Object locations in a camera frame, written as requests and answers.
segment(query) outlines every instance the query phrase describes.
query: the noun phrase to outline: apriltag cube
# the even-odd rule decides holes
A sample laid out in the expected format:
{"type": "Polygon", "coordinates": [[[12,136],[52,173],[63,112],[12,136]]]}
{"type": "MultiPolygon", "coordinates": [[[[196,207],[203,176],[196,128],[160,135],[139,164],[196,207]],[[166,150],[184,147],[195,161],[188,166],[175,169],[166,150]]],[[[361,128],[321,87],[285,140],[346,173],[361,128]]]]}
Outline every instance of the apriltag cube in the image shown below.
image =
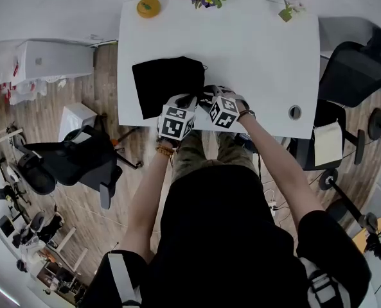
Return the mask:
{"type": "Polygon", "coordinates": [[[209,116],[214,125],[226,129],[230,128],[239,116],[236,100],[217,96],[216,101],[209,111],[209,116]]]}
{"type": "Polygon", "coordinates": [[[181,141],[193,128],[195,113],[169,105],[163,105],[159,117],[159,135],[181,141]]]}

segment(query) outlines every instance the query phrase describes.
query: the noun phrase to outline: yellow object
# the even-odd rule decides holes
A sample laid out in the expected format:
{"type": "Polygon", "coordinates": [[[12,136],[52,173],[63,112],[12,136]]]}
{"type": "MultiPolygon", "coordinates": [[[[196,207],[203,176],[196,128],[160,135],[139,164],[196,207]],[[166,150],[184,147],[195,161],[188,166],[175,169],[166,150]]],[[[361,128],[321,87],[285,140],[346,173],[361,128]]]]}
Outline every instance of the yellow object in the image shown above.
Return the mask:
{"type": "Polygon", "coordinates": [[[175,152],[173,149],[166,147],[166,146],[163,146],[163,145],[158,145],[156,147],[156,151],[158,151],[159,153],[161,153],[163,155],[167,155],[168,157],[171,157],[173,155],[173,153],[175,152]]]}
{"type": "Polygon", "coordinates": [[[137,4],[137,13],[144,18],[152,18],[160,12],[159,0],[140,0],[137,4]]]}
{"type": "MultiPolygon", "coordinates": [[[[381,218],[377,219],[377,230],[379,233],[381,232],[381,218]]],[[[353,242],[362,253],[364,253],[364,249],[368,244],[368,237],[369,232],[365,228],[363,228],[355,237],[353,237],[353,242]]]]}

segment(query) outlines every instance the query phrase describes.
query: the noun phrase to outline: white cabinet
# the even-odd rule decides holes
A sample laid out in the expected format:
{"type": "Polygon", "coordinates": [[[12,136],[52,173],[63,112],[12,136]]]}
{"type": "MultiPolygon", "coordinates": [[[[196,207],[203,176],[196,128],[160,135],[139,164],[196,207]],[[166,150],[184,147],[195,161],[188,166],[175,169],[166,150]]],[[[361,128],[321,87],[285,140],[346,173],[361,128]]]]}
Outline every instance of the white cabinet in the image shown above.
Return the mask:
{"type": "Polygon", "coordinates": [[[23,81],[93,73],[93,48],[59,42],[26,41],[16,50],[17,72],[12,86],[23,81]]]}

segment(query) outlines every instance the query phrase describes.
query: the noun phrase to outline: camouflage shorts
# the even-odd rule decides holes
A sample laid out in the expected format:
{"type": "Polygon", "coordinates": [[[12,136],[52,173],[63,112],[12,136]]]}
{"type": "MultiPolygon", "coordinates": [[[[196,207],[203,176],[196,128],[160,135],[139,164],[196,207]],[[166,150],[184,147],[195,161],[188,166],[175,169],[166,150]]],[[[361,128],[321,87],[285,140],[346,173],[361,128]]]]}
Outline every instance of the camouflage shorts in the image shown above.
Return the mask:
{"type": "Polygon", "coordinates": [[[248,167],[256,172],[252,163],[252,153],[237,145],[232,133],[220,132],[218,137],[217,160],[206,160],[203,150],[202,132],[192,130],[181,142],[173,160],[173,181],[189,173],[209,166],[232,164],[248,167]]]}

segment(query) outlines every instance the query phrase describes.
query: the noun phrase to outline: wooden floor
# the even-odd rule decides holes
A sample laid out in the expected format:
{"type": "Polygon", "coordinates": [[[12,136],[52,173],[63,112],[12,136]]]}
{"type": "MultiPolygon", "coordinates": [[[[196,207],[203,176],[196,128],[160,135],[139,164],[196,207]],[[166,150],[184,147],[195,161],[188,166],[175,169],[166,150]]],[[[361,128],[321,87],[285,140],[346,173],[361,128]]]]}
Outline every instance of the wooden floor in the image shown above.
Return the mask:
{"type": "MultiPolygon", "coordinates": [[[[35,101],[10,106],[4,102],[0,94],[0,129],[15,121],[16,126],[23,127],[27,143],[55,142],[58,140],[63,107],[74,102],[82,102],[96,113],[108,115],[107,131],[112,138],[116,139],[126,133],[129,127],[118,125],[117,48],[117,45],[109,45],[97,49],[94,75],[68,80],[66,86],[61,89],[57,83],[48,84],[46,97],[39,96],[35,101]]],[[[356,133],[357,129],[360,128],[367,133],[368,118],[375,107],[381,108],[381,90],[374,93],[357,108],[346,109],[348,130],[351,133],[356,133]]],[[[217,144],[213,134],[204,132],[203,136],[207,158],[215,158],[217,144]]],[[[85,247],[89,249],[79,267],[79,272],[82,274],[81,279],[86,284],[92,280],[103,254],[123,240],[128,205],[139,185],[143,172],[146,171],[146,167],[154,155],[155,137],[155,128],[142,128],[125,140],[125,156],[133,162],[142,160],[145,166],[139,170],[132,170],[126,166],[122,167],[123,174],[117,183],[116,194],[112,199],[110,210],[102,210],[99,194],[82,184],[76,184],[72,187],[58,185],[55,191],[47,196],[39,196],[27,188],[28,198],[32,205],[24,206],[30,216],[34,216],[39,210],[45,210],[48,214],[52,214],[55,203],[64,216],[66,224],[56,235],[56,242],[61,241],[71,227],[76,227],[76,233],[64,247],[63,255],[70,263],[75,263],[82,250],[85,247]]],[[[367,146],[362,163],[358,166],[353,165],[354,154],[352,154],[342,161],[339,168],[339,185],[358,207],[361,207],[367,199],[381,167],[381,139],[370,144],[367,135],[366,138],[367,146]]],[[[347,142],[344,155],[353,150],[354,146],[347,142]]],[[[8,161],[20,157],[13,152],[7,142],[0,144],[0,156],[5,156],[8,161]]],[[[172,170],[169,166],[154,228],[155,232],[152,237],[153,251],[157,250],[157,244],[160,240],[159,222],[170,186],[171,173],[172,170]]],[[[332,200],[336,199],[337,195],[333,190],[326,192],[319,190],[318,177],[321,173],[322,171],[308,172],[308,181],[311,188],[317,193],[317,197],[327,207],[332,200]]],[[[270,201],[274,191],[274,199],[278,205],[284,203],[284,198],[263,164],[261,174],[266,199],[270,201]]],[[[289,209],[278,211],[276,223],[280,222],[281,226],[296,238],[296,231],[289,214],[289,209]]],[[[350,218],[345,218],[343,225],[349,225],[350,221],[350,218]]]]}

